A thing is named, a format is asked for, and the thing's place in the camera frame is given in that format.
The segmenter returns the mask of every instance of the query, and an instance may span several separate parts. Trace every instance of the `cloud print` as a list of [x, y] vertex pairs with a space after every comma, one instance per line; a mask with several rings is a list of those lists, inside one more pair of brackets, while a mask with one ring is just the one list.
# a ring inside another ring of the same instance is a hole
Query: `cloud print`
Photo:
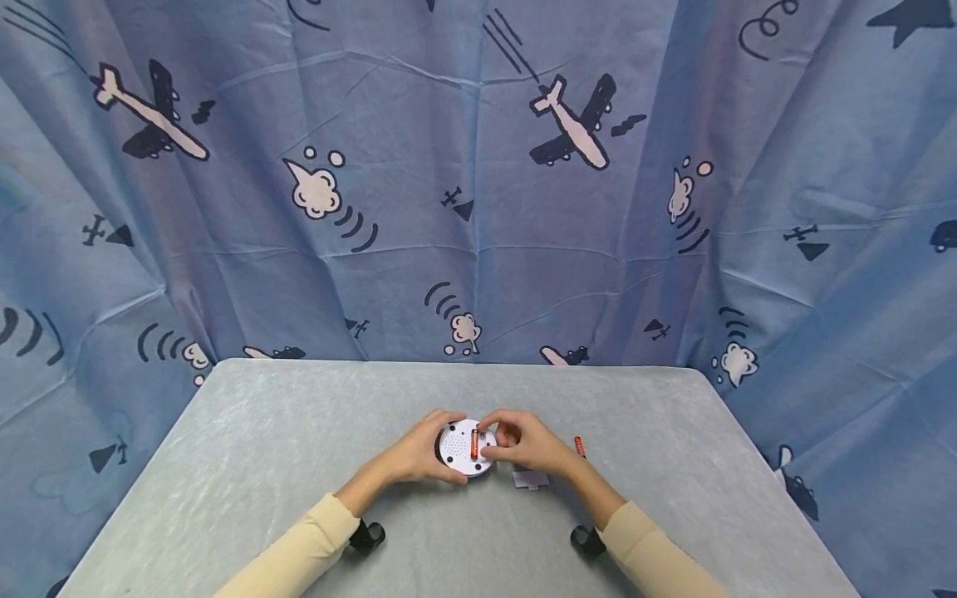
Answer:
[[296, 177], [293, 202], [302, 208], [306, 216], [321, 220], [339, 209], [342, 198], [336, 191], [335, 175], [324, 168], [310, 172], [292, 160], [284, 158], [282, 161]]
[[671, 214], [671, 223], [675, 224], [678, 217], [688, 211], [691, 205], [691, 191], [695, 188], [695, 181], [690, 176], [683, 179], [675, 169], [675, 189], [668, 200], [668, 213]]
[[190, 343], [183, 349], [183, 359], [192, 365], [193, 369], [206, 369], [210, 365], [210, 358], [197, 343]]
[[721, 367], [727, 372], [731, 385], [737, 388], [742, 378], [758, 371], [758, 356], [746, 346], [728, 343], [721, 356]]
[[452, 340], [456, 343], [471, 343], [472, 352], [478, 353], [476, 341], [481, 336], [481, 328], [476, 326], [475, 316], [472, 314], [461, 314], [452, 318]]

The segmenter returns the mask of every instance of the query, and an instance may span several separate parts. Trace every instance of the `cartoon airplane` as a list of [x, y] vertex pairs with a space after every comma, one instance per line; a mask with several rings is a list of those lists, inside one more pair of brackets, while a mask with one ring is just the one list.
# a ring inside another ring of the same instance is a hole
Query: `cartoon airplane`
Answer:
[[580, 346], [568, 354], [562, 355], [552, 347], [546, 345], [539, 349], [539, 353], [545, 358], [545, 361], [552, 365], [579, 365], [589, 360], [589, 350], [587, 347]]
[[601, 126], [602, 116], [612, 111], [612, 96], [617, 90], [614, 79], [608, 73], [598, 79], [581, 117], [575, 116], [571, 108], [562, 102], [566, 83], [564, 77], [556, 75], [551, 89], [540, 86], [539, 90], [544, 95], [529, 103], [536, 116], [551, 112], [558, 123], [558, 128], [562, 129], [561, 135], [532, 149], [529, 155], [535, 164], [551, 166], [557, 160], [567, 158], [572, 151], [576, 151], [589, 166], [596, 170], [604, 170], [608, 167], [608, 154], [595, 137], [594, 131]]
[[173, 109], [173, 102], [178, 98], [167, 68], [157, 60], [150, 60], [149, 75], [155, 106], [123, 89], [120, 73], [112, 65], [101, 62], [100, 76], [90, 77], [97, 85], [94, 99], [101, 108], [109, 110], [118, 101], [146, 122], [146, 127], [127, 140], [122, 150], [135, 158], [155, 158], [162, 150], [172, 151], [175, 144], [196, 160], [209, 159], [210, 152], [176, 123], [179, 115]]
[[801, 476], [789, 476], [784, 470], [793, 457], [794, 453], [788, 445], [782, 444], [778, 447], [777, 468], [774, 470], [774, 476], [784, 486], [785, 491], [798, 508], [804, 511], [808, 517], [817, 521], [817, 500], [814, 499], [814, 490], [804, 485], [804, 479]]
[[274, 349], [272, 355], [254, 346], [244, 346], [242, 350], [253, 359], [302, 359], [305, 357], [305, 351], [297, 346], [287, 346], [281, 351]]

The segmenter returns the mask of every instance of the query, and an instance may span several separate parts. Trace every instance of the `beige sleeve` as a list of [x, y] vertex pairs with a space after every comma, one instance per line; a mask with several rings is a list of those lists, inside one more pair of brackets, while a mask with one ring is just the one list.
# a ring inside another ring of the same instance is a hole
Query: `beige sleeve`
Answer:
[[633, 502], [615, 511], [598, 536], [645, 598], [728, 596], [701, 565], [669, 540]]
[[331, 494], [216, 592], [216, 598], [300, 598], [342, 556], [359, 520]]

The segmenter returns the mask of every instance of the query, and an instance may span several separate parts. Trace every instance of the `blue curtain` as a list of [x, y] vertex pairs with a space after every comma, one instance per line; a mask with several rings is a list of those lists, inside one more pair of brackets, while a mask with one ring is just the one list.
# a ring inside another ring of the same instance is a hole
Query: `blue curtain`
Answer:
[[695, 367], [862, 594], [957, 595], [947, 0], [2, 13], [0, 595], [243, 356]]

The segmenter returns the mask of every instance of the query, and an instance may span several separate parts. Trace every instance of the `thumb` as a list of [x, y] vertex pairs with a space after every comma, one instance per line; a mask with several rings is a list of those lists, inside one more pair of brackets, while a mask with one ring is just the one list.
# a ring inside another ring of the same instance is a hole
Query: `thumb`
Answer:
[[481, 455], [490, 461], [505, 461], [508, 463], [515, 463], [518, 459], [515, 449], [504, 447], [485, 447], [481, 450]]

